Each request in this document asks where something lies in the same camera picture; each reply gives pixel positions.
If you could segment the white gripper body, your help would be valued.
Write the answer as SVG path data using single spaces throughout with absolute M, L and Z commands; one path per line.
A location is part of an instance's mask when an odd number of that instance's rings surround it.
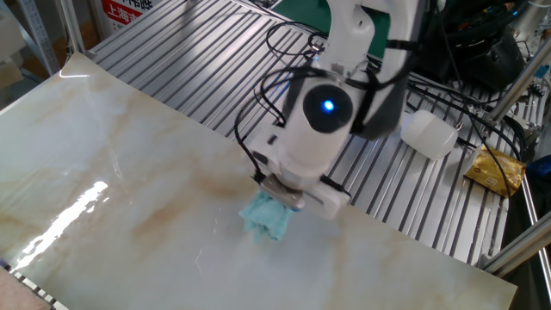
M 284 169 L 276 153 L 282 149 L 283 133 L 281 127 L 262 129 L 248 144 L 266 176 L 260 182 L 260 189 L 293 211 L 306 208 L 325 219 L 333 219 L 348 205 L 350 195 L 323 174 L 304 178 Z

